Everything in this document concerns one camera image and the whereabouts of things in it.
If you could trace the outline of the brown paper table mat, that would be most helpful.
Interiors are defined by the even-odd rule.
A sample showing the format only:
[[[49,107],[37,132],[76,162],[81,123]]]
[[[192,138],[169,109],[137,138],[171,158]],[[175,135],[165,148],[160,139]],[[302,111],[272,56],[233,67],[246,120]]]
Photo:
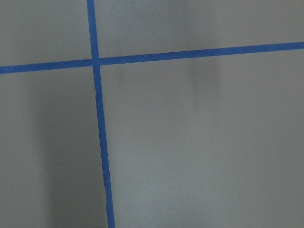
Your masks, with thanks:
[[[301,0],[3,0],[3,228],[301,228]]]

